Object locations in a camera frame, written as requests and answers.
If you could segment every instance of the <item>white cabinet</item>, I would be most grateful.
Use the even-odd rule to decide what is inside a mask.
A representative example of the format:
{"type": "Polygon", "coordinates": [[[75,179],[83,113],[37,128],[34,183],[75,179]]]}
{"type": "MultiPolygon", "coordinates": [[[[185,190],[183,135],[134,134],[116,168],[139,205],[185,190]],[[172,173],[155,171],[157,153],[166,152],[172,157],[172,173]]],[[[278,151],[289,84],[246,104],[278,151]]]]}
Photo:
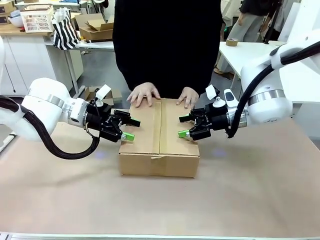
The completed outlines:
{"type": "Polygon", "coordinates": [[[1,81],[0,93],[9,96],[23,96],[28,92],[28,88],[23,80],[21,72],[12,54],[7,38],[3,39],[5,61],[3,66],[3,77],[1,81]]]}
{"type": "Polygon", "coordinates": [[[26,86],[29,87],[32,81],[38,78],[55,79],[55,72],[42,36],[6,38],[26,86]]]}
{"type": "MultiPolygon", "coordinates": [[[[68,91],[73,87],[65,52],[46,45],[43,36],[1,36],[5,48],[5,66],[0,94],[23,97],[33,80],[50,78],[63,83],[68,91]]],[[[76,77],[83,73],[80,51],[72,51],[72,67],[76,77]]]]}

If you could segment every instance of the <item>black and white striped bag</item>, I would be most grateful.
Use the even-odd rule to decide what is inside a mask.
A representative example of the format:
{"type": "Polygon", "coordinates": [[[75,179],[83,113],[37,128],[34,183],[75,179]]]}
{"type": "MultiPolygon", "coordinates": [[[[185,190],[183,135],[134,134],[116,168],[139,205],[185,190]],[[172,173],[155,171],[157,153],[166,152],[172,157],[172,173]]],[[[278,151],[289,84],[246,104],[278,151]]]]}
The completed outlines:
{"type": "Polygon", "coordinates": [[[80,38],[72,25],[70,9],[63,7],[56,10],[52,18],[54,27],[53,46],[60,50],[73,49],[80,38]]]}

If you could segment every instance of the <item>metal ring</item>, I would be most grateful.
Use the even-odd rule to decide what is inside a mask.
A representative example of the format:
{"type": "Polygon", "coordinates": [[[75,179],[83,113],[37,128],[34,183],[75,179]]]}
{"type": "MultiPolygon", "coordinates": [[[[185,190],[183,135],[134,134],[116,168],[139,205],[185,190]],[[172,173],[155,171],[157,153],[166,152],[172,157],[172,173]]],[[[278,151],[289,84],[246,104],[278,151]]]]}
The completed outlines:
{"type": "MultiPolygon", "coordinates": [[[[226,114],[226,118],[228,120],[228,124],[231,126],[232,122],[234,121],[235,113],[237,108],[236,107],[228,107],[228,112],[226,114]]],[[[245,128],[247,126],[247,108],[245,107],[243,112],[241,113],[241,118],[239,122],[239,128],[245,128]]]]}
{"type": "Polygon", "coordinates": [[[52,94],[50,94],[50,95],[48,95],[46,97],[43,97],[43,96],[34,96],[33,94],[28,93],[27,96],[35,97],[35,98],[47,101],[49,103],[52,103],[52,104],[58,106],[61,109],[62,109],[63,105],[65,104],[65,101],[63,101],[62,99],[60,99],[57,96],[54,96],[52,94]]]}
{"type": "Polygon", "coordinates": [[[265,101],[270,99],[276,99],[276,98],[285,98],[285,92],[283,90],[272,90],[272,91],[265,91],[262,93],[259,93],[257,95],[254,95],[250,97],[248,104],[249,106],[265,101]]]}

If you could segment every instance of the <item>packing tape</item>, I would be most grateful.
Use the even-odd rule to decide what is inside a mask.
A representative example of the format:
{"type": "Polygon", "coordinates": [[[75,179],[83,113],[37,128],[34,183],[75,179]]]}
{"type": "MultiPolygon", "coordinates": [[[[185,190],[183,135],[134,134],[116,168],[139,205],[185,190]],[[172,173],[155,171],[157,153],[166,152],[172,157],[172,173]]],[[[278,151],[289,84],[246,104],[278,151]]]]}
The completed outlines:
{"type": "Polygon", "coordinates": [[[166,156],[153,156],[150,162],[151,176],[165,176],[167,171],[167,158],[166,156]]]}
{"type": "Polygon", "coordinates": [[[238,45],[239,40],[234,38],[228,38],[225,42],[225,45],[229,47],[236,47],[238,45]]]}
{"type": "Polygon", "coordinates": [[[161,102],[154,102],[154,126],[153,126],[153,153],[160,153],[160,131],[161,131],[161,102]]]}

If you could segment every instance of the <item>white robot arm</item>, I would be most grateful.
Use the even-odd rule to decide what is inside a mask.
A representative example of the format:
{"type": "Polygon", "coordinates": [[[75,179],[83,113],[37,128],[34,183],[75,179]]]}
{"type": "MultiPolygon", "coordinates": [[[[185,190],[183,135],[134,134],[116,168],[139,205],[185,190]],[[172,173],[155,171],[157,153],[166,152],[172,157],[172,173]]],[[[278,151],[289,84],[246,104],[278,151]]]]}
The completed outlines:
{"type": "MultiPolygon", "coordinates": [[[[0,80],[4,61],[5,50],[0,37],[0,80]]],[[[128,112],[115,110],[111,114],[111,106],[102,102],[110,90],[104,85],[101,89],[97,89],[94,100],[86,102],[81,98],[71,98],[66,86],[61,82],[39,78],[31,83],[21,105],[0,95],[0,124],[7,125],[18,136],[27,140],[42,141],[46,148],[59,158],[67,160],[84,158],[97,148],[100,137],[112,142],[120,139],[133,141],[135,137],[133,134],[120,130],[122,124],[140,126],[140,122],[132,119],[128,112]],[[61,151],[50,137],[58,122],[85,129],[92,137],[91,146],[80,153],[61,151]],[[99,136],[93,136],[89,129],[99,131],[99,136]]]]}
{"type": "Polygon", "coordinates": [[[179,132],[179,137],[199,140],[210,137],[211,129],[225,129],[228,138],[233,138],[238,128],[290,117],[293,104],[286,98],[279,69],[298,61],[303,61],[320,76],[320,29],[245,65],[241,70],[244,93],[239,101],[230,89],[224,91],[224,101],[216,96],[213,87],[208,87],[207,95],[210,99],[215,96],[215,102],[180,117],[180,122],[195,121],[195,125],[179,132]]]}

